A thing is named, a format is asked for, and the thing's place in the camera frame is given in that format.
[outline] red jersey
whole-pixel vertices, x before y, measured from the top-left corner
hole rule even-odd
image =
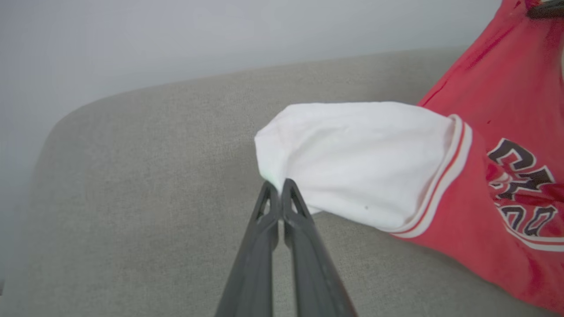
[[[536,4],[504,0],[419,103],[467,125],[436,207],[395,235],[564,314],[564,20],[529,19]]]

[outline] jersey logo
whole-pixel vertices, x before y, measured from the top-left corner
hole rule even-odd
[[[499,199],[512,201],[510,205],[497,204],[508,226],[520,234],[539,236],[558,212],[552,205],[536,205],[543,195],[542,186],[555,183],[552,173],[546,165],[537,166],[536,157],[530,151],[507,139],[502,139],[488,157],[511,176],[506,183],[490,184]]]

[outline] white sleeve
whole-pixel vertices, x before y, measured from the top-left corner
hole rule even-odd
[[[417,213],[459,118],[396,102],[295,104],[255,137],[261,176],[293,179],[311,213],[390,231]]]

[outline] gray fabric surface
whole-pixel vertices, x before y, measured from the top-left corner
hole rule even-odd
[[[462,48],[247,71],[86,105],[49,135],[0,315],[212,316],[262,180],[253,136],[286,105],[417,102]],[[544,316],[455,261],[329,214],[360,316]],[[275,312],[294,315],[277,248]]]

